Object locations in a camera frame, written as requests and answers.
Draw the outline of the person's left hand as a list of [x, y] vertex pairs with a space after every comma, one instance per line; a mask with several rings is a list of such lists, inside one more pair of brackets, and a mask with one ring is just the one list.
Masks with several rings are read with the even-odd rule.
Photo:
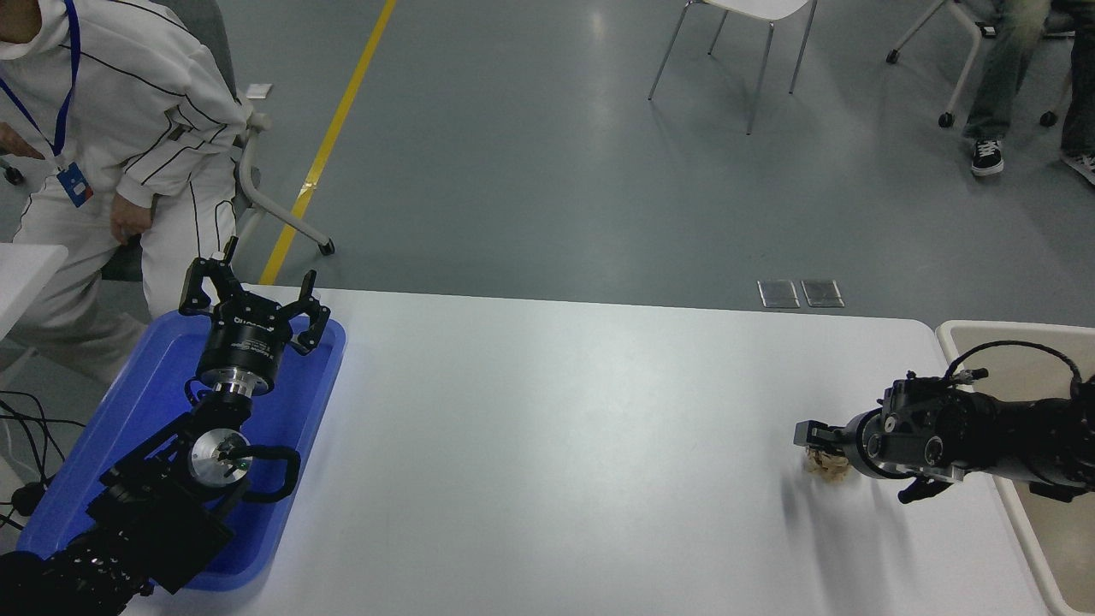
[[110, 233], [118, 246], [128, 245], [129, 239], [141, 235], [152, 226], [153, 209], [132, 204], [115, 191], [110, 206]]

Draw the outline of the person's right hand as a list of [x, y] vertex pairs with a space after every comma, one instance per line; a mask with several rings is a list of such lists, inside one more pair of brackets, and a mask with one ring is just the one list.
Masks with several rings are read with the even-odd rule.
[[43, 153], [32, 148], [8, 123], [0, 123], [0, 143], [9, 155], [44, 160]]

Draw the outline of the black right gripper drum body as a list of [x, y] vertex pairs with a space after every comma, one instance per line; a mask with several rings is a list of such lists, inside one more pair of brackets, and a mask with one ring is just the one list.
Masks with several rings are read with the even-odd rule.
[[864, 426], [868, 425], [869, 418], [868, 414], [858, 414], [843, 428], [838, 429], [838, 441], [843, 456], [855, 470], [866, 477], [875, 476], [873, 464], [863, 444], [863, 430]]

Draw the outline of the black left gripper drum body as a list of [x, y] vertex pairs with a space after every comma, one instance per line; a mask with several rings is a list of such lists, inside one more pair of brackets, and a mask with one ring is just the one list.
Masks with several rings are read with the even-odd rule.
[[276, 301], [238, 295], [216, 305], [209, 338], [197, 364], [197, 377], [214, 383], [215, 374], [242, 370], [265, 383], [276, 382], [296, 313]]

